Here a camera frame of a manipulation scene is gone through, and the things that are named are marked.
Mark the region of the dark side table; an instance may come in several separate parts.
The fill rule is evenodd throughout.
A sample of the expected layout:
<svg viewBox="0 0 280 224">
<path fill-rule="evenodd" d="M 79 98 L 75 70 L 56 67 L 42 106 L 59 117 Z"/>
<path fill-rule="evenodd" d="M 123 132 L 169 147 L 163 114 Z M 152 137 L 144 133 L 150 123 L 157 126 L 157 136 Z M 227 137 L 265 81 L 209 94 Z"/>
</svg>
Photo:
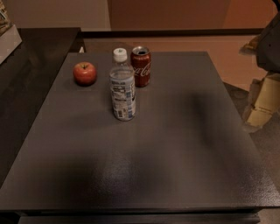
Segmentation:
<svg viewBox="0 0 280 224">
<path fill-rule="evenodd" d="M 85 46 L 75 28 L 21 28 L 22 43 L 0 66 L 0 186 L 66 56 Z"/>
</svg>

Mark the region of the red cola can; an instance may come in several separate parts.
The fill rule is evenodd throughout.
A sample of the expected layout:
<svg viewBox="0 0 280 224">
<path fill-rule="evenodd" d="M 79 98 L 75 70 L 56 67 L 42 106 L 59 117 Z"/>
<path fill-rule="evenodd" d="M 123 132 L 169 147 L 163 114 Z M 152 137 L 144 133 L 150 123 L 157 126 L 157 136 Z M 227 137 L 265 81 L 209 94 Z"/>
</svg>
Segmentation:
<svg viewBox="0 0 280 224">
<path fill-rule="evenodd" d="M 151 52 L 145 46 L 136 46 L 130 54 L 130 63 L 135 71 L 135 83 L 143 88 L 150 83 L 151 78 Z"/>
</svg>

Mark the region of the clear plastic water bottle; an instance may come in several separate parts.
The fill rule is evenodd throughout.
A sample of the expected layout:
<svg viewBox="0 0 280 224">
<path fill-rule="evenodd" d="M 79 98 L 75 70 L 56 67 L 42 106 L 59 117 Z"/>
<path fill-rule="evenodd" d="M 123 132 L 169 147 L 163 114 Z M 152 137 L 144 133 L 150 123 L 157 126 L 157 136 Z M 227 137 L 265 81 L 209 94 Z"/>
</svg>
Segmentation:
<svg viewBox="0 0 280 224">
<path fill-rule="evenodd" d="M 109 73 L 109 85 L 115 117 L 120 121 L 129 121 L 136 114 L 135 74 L 128 62 L 124 48 L 113 51 L 114 64 Z"/>
</svg>

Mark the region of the red apple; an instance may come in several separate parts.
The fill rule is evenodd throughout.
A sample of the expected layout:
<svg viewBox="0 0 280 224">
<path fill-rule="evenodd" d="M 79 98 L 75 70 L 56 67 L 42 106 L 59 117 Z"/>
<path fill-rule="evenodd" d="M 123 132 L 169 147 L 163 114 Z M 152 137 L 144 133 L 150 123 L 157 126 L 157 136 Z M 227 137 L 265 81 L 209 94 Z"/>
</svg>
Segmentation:
<svg viewBox="0 0 280 224">
<path fill-rule="evenodd" d="M 97 70 L 89 62 L 80 62 L 73 67 L 73 78 L 80 86 L 90 86 L 97 80 Z"/>
</svg>

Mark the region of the white box at left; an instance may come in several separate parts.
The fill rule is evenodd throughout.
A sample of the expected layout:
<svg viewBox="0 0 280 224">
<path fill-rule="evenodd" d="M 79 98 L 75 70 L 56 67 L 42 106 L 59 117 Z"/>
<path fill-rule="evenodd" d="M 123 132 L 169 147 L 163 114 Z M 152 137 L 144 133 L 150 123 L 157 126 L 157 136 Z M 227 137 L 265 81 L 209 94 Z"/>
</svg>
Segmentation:
<svg viewBox="0 0 280 224">
<path fill-rule="evenodd" d="M 18 28 L 11 22 L 8 11 L 0 0 L 0 64 L 22 43 Z"/>
</svg>

